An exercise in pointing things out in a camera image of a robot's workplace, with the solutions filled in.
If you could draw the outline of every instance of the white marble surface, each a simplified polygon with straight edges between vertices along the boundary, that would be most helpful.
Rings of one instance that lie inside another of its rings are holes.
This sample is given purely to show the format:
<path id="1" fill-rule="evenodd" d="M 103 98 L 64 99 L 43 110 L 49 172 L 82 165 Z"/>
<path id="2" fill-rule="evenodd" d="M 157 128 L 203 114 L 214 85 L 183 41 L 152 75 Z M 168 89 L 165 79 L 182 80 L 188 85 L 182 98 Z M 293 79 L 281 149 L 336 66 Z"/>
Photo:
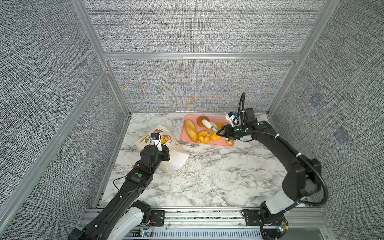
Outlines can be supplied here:
<path id="1" fill-rule="evenodd" d="M 159 124 L 170 130 L 189 153 L 186 164 L 194 174 L 186 177 L 178 171 L 167 173 L 158 168 L 153 181 L 138 198 L 152 207 L 256 207 L 281 189 L 286 171 L 277 158 L 257 141 L 236 141 L 233 147 L 180 141 L 186 114 L 133 114 L 100 206 L 106 206 L 117 193 L 113 180 L 126 175 L 140 159 L 135 141 Z M 265 114 L 258 114 L 257 118 L 259 121 L 267 120 Z M 186 166 L 180 170 L 191 173 Z M 123 182 L 124 178 L 116 181 L 116 185 L 121 187 Z"/>

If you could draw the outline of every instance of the plastic tray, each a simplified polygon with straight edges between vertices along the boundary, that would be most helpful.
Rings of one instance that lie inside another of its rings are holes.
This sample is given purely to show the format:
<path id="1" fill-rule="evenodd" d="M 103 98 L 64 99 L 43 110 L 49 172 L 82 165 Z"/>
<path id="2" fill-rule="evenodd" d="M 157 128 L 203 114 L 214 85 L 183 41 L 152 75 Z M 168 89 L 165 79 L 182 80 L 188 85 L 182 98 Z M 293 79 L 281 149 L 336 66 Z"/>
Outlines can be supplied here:
<path id="1" fill-rule="evenodd" d="M 185 118 L 184 118 L 184 121 L 185 120 L 191 120 L 193 122 L 193 124 L 195 124 L 195 127 L 196 127 L 196 131 L 197 133 L 201 132 L 201 131 L 208 131 L 211 136 L 215 133 L 213 130 L 208 130 L 207 128 L 205 127 L 200 127 L 198 124 L 197 124 L 197 119 L 199 117 L 201 117 L 202 115 L 186 115 Z M 224 123 L 224 124 L 228 124 L 228 121 L 225 119 L 225 118 L 222 118 L 222 117 L 214 117 L 214 116 L 207 116 L 209 118 L 209 121 L 210 122 L 214 122 L 214 123 Z M 181 136 L 180 136 L 180 139 L 183 141 L 183 142 L 191 142 L 191 143 L 199 143 L 199 144 L 206 144 L 206 145 L 218 145 L 218 146 L 226 146 L 226 147 L 231 147 L 230 145 L 226 144 L 225 143 L 225 139 L 222 137 L 220 138 L 219 140 L 211 140 L 209 143 L 201 143 L 199 141 L 197 142 L 192 142 L 192 140 L 189 138 L 188 136 L 188 133 L 187 133 L 187 130 L 185 129 L 185 126 L 183 125 L 183 131 L 181 132 Z"/>

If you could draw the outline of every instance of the gray fabric wall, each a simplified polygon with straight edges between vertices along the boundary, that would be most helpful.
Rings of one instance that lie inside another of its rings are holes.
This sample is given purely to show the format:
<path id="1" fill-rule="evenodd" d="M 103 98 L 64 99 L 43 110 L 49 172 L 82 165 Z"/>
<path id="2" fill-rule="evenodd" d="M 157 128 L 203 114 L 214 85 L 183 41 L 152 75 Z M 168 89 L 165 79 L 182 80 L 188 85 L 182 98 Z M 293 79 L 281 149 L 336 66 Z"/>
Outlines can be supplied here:
<path id="1" fill-rule="evenodd" d="M 289 60 L 110 60 L 133 112 L 224 112 L 246 106 L 267 112 Z"/>
<path id="2" fill-rule="evenodd" d="M 318 158 L 339 240 L 384 239 L 384 2 L 342 0 L 272 120 Z"/>
<path id="3" fill-rule="evenodd" d="M 326 1 L 83 2 L 105 52 L 299 53 Z M 256 111 L 266 112 L 291 66 L 290 61 L 110 62 L 133 112 L 232 111 L 243 90 Z"/>
<path id="4" fill-rule="evenodd" d="M 66 1 L 0 4 L 0 207 L 101 73 Z M 1 239 L 66 239 L 92 206 L 124 114 L 108 80 Z"/>
<path id="5" fill-rule="evenodd" d="M 104 79 L 0 239 L 67 239 L 92 207 L 124 119 Z"/>
<path id="6" fill-rule="evenodd" d="M 101 66 L 69 0 L 0 9 L 1 207 Z"/>
<path id="7" fill-rule="evenodd" d="M 104 51 L 300 52 L 326 0 L 84 0 Z"/>

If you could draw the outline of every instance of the paper bag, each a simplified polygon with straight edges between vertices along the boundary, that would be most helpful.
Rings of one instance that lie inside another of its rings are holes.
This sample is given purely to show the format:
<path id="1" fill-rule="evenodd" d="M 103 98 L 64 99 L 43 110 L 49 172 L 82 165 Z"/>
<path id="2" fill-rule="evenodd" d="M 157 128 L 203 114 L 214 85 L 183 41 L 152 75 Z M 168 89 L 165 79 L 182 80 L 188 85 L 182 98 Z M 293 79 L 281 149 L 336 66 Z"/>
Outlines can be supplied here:
<path id="1" fill-rule="evenodd" d="M 161 134 L 161 143 L 169 147 L 169 162 L 161 162 L 160 167 L 163 171 L 176 171 L 183 166 L 189 155 L 184 148 L 176 141 L 175 136 L 166 129 L 163 125 L 158 125 L 155 129 L 147 132 L 145 136 L 136 141 L 136 146 L 139 151 L 151 142 L 151 133 Z"/>

